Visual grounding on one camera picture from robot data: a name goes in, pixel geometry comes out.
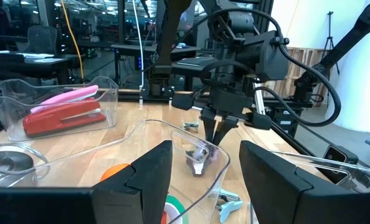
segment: wooden table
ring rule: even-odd
[[[91,149],[101,144],[106,144],[114,140],[121,139],[130,132],[132,127],[139,120],[142,119],[161,119],[177,127],[181,127],[182,121],[197,121],[199,115],[200,112],[196,110],[183,111],[168,105],[153,104],[140,106],[137,103],[118,103],[118,120],[117,125],[114,128],[31,140],[24,143],[33,147],[34,149],[39,150],[49,161],[53,161],[65,156],[69,156],[71,154],[75,154],[77,152],[84,151],[86,149]],[[200,123],[199,132],[192,133],[204,139],[204,130],[202,128],[202,123]],[[159,142],[157,136],[158,135],[154,133],[154,128],[150,127],[149,133],[145,136],[145,138],[153,138],[150,140]],[[243,181],[242,171],[240,169],[240,162],[238,159],[241,140],[252,141],[259,146],[269,150],[297,153],[296,150],[294,150],[272,130],[258,130],[246,127],[242,123],[240,123],[238,128],[229,131],[227,136],[220,144],[220,147],[224,149],[231,158],[230,166],[226,172],[222,188],[239,194],[241,200],[243,200],[245,203],[240,210],[230,214],[226,223],[250,223],[249,210],[247,209],[247,202],[249,202],[250,199]],[[8,139],[6,133],[4,131],[0,132],[0,143],[7,141]],[[112,154],[104,154],[102,156],[112,158],[114,157],[115,151],[111,151],[111,153]],[[120,156],[133,157],[133,155],[122,154],[120,154]],[[78,170],[78,172],[82,173],[84,172],[84,167],[87,167],[88,163],[92,163],[92,159],[85,159],[79,164],[76,164],[74,167],[70,167],[70,169],[75,169]],[[99,167],[105,170],[107,167],[112,166],[114,163],[115,162],[112,162],[112,164],[100,164]],[[317,170],[312,170],[312,172],[315,172],[318,175],[320,174]],[[84,179],[78,178],[76,181],[76,183],[82,183],[79,185],[86,185],[85,183],[87,182]],[[217,210],[213,214],[212,223],[219,223],[219,213]]]

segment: clear plastic bin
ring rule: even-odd
[[[171,140],[173,144],[168,195],[176,197],[184,207],[179,218],[187,220],[183,223],[210,223],[230,162],[229,155],[217,146],[164,121],[142,120],[122,139],[46,164],[42,159],[33,157],[35,168],[9,174],[1,170],[0,175],[16,175],[12,178],[15,180],[33,179],[33,182],[18,182],[13,187],[91,187],[99,183],[103,173],[110,167],[132,163],[165,140]],[[204,153],[193,158],[188,156],[187,151]],[[209,158],[209,165],[204,175],[193,175],[189,160],[197,165],[205,162],[206,158]]]
[[[31,109],[40,106],[40,103],[55,95],[76,90],[79,88],[98,85],[98,91],[92,98],[99,104],[99,113],[101,116],[97,122],[85,121],[84,117],[77,117],[74,119],[62,119],[54,121],[50,124],[52,119],[56,116],[43,116],[42,120],[37,125],[53,125],[57,127],[56,130],[46,131],[41,134],[27,135],[24,130],[23,120],[30,115]],[[50,136],[59,136],[63,134],[79,133],[84,131],[92,131],[103,128],[110,128],[116,125],[117,119],[117,98],[118,85],[108,77],[96,77],[92,82],[85,85],[57,85],[57,86],[32,86],[23,80],[12,79],[0,82],[0,121],[4,126],[5,131],[11,141],[25,141],[35,138],[45,138]],[[62,108],[63,105],[78,106],[76,108],[84,108],[80,103],[83,101],[74,101],[71,103],[59,103],[51,106]],[[82,126],[78,125],[79,119],[83,119],[79,123],[84,123]]]
[[[355,193],[363,194],[370,192],[370,168],[287,152],[271,152],[308,171],[309,173],[324,179],[325,177],[317,168],[342,173],[344,174],[344,178],[336,185]],[[259,217],[253,209],[252,202],[251,206],[250,203],[248,203],[246,217],[247,223],[259,224],[258,219]]]

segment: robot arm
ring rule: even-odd
[[[313,68],[325,77],[329,77],[330,69],[338,62],[347,52],[349,52],[362,38],[370,33],[370,4],[365,8],[356,21],[354,27],[345,37],[331,50],[320,63]],[[295,101],[309,102],[313,89],[320,80],[310,72],[305,72],[299,79],[295,80],[296,91],[293,99]]]

